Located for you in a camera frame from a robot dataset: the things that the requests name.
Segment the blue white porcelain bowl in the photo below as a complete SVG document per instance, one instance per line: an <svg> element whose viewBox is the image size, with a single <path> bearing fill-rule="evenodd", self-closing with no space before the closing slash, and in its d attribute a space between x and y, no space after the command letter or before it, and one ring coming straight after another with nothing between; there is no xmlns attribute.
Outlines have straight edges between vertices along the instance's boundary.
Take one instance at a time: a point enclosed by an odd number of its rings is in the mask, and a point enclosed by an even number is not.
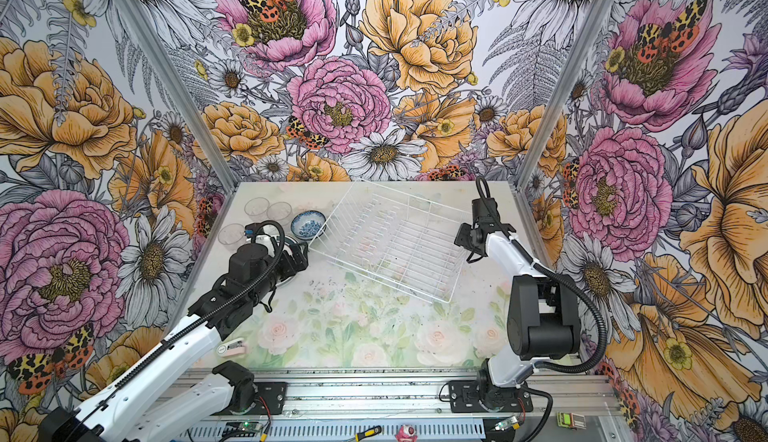
<svg viewBox="0 0 768 442"><path fill-rule="evenodd" d="M326 216L318 210L306 210L297 214L290 229L296 239L311 241L321 235L326 228Z"/></svg>

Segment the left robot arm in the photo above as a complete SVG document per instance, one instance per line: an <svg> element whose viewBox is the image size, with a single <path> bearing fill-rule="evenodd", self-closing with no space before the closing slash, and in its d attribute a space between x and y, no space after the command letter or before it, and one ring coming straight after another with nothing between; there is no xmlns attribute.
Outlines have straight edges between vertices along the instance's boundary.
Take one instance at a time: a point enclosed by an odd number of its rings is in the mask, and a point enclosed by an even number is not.
<svg viewBox="0 0 768 442"><path fill-rule="evenodd" d="M253 373L226 361L202 382L157 406L157 399L215 349L255 308L271 307L278 285L306 270L308 245L256 238L231 255L228 270L147 354L77 408L57 408L38 427L41 441L168 441L195 421L263 404Z"/></svg>

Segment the white wire dish rack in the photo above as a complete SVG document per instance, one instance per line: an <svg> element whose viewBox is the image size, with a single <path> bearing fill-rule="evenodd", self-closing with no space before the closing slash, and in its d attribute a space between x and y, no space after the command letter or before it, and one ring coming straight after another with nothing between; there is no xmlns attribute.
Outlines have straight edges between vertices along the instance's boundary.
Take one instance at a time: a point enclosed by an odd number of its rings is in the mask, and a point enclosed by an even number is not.
<svg viewBox="0 0 768 442"><path fill-rule="evenodd" d="M448 303L468 251L455 243L470 213L392 185L354 182L309 250L356 276Z"/></svg>

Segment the clear glass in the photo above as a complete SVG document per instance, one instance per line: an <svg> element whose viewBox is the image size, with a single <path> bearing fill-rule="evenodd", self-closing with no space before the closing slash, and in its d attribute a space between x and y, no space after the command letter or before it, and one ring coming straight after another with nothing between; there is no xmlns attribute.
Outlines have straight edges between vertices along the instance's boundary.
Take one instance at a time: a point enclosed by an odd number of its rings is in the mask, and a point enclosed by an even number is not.
<svg viewBox="0 0 768 442"><path fill-rule="evenodd" d="M270 206L271 203L267 198L256 197L246 202L244 212L251 221L260 222L266 220Z"/></svg>
<svg viewBox="0 0 768 442"><path fill-rule="evenodd" d="M293 219L293 207L285 201L270 204L266 212L268 220L278 222L281 226L288 226Z"/></svg>
<svg viewBox="0 0 768 442"><path fill-rule="evenodd" d="M245 240L245 228L239 223L227 224L218 231L217 240L227 248L238 248Z"/></svg>

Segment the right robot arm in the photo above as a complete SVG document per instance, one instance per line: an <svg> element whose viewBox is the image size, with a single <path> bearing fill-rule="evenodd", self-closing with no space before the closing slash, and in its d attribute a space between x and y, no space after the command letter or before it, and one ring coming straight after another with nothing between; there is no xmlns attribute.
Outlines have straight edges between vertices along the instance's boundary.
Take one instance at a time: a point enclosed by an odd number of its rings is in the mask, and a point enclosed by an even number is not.
<svg viewBox="0 0 768 442"><path fill-rule="evenodd" d="M578 297L519 242L500 220L494 198L472 201L473 222L460 226L455 244L470 251L467 261L489 258L511 279L506 333L500 351L481 365L477 401L489 411L521 410L516 400L526 380L541 369L578 374L580 365L560 360L579 350Z"/></svg>

